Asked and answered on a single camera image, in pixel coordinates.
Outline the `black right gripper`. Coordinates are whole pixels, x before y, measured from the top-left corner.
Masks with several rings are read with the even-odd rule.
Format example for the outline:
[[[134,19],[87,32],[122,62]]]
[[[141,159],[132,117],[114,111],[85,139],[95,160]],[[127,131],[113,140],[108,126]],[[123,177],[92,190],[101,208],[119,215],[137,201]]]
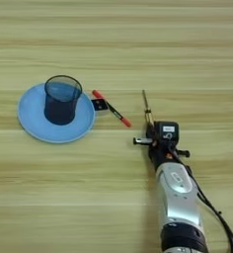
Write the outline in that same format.
[[[166,162],[180,162],[180,156],[189,158],[191,156],[188,150],[176,149],[179,142],[178,124],[155,124],[146,128],[146,136],[134,137],[133,144],[149,145],[148,156],[155,169]]]

